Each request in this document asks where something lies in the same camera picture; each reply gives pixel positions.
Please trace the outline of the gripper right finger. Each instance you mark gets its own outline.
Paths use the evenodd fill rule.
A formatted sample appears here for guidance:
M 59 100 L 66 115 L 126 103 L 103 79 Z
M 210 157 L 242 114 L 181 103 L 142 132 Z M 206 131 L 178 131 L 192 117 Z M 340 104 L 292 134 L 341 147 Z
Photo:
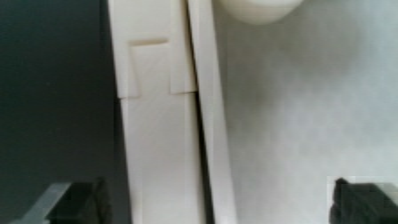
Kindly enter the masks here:
M 336 180 L 329 224 L 398 224 L 398 203 L 375 183 Z

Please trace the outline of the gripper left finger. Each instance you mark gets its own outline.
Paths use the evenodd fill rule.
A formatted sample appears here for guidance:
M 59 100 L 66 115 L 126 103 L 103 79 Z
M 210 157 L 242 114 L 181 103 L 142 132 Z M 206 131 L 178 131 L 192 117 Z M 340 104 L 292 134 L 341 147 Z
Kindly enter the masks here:
M 54 183 L 16 224 L 110 224 L 105 180 Z

